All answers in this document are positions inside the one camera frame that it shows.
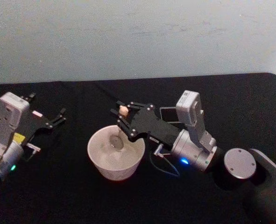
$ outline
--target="yellow label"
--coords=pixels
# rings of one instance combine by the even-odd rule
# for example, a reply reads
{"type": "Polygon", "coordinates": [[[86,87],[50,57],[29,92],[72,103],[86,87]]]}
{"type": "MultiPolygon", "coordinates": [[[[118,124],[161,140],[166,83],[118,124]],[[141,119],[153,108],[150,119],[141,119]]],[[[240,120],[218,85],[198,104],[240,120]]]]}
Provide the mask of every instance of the yellow label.
{"type": "Polygon", "coordinates": [[[26,137],[21,135],[21,134],[18,134],[18,133],[14,133],[14,137],[13,137],[13,140],[16,141],[18,144],[21,144],[22,141],[24,141],[26,137]]]}

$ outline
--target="white wall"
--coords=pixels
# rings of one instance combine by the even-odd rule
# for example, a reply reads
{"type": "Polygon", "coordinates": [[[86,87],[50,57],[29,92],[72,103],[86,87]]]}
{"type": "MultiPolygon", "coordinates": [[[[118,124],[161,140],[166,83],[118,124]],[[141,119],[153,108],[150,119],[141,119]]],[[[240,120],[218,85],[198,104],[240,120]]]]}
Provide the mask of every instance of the white wall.
{"type": "Polygon", "coordinates": [[[276,0],[0,0],[0,83],[276,74],[276,0]]]}

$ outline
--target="green led light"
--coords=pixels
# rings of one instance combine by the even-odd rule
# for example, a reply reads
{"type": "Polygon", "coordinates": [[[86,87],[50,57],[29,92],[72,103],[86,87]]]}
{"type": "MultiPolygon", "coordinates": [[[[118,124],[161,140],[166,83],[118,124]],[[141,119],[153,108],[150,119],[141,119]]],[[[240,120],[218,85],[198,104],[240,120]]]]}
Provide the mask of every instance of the green led light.
{"type": "Polygon", "coordinates": [[[16,168],[16,165],[13,165],[13,166],[11,167],[11,171],[13,171],[15,168],[16,168]]]}

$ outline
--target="cable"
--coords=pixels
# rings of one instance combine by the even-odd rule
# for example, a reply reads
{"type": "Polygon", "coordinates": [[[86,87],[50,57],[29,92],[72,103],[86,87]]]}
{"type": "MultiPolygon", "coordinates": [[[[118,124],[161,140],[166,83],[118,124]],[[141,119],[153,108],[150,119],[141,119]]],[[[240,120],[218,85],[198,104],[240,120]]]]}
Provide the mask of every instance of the cable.
{"type": "Polygon", "coordinates": [[[157,167],[157,166],[153,163],[153,161],[152,161],[152,152],[151,152],[151,151],[149,152],[149,160],[150,160],[150,163],[151,163],[157,170],[159,170],[159,171],[161,171],[161,172],[163,172],[163,173],[166,173],[166,174],[169,174],[169,175],[172,175],[172,176],[175,176],[175,177],[178,177],[178,178],[179,178],[179,177],[180,177],[180,173],[179,173],[179,171],[176,169],[176,167],[175,167],[168,159],[166,159],[165,157],[163,157],[163,159],[164,159],[164,160],[175,170],[175,172],[176,172],[177,174],[168,172],[168,171],[166,171],[166,170],[163,170],[163,169],[157,167]]]}

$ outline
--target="black table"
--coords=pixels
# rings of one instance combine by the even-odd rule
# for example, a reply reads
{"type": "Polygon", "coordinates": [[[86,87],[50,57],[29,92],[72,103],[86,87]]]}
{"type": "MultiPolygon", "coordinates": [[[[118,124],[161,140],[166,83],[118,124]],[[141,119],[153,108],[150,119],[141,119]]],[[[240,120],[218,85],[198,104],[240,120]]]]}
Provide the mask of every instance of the black table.
{"type": "Polygon", "coordinates": [[[184,90],[200,93],[206,129],[220,148],[256,148],[276,163],[273,74],[0,85],[0,96],[36,92],[32,109],[51,119],[66,107],[68,119],[34,138],[41,152],[0,186],[0,223],[250,223],[242,208],[247,184],[222,191],[210,173],[179,162],[177,179],[154,169],[148,152],[130,179],[116,183],[88,158],[92,134],[116,122],[109,110],[117,99],[175,106],[184,90]]]}

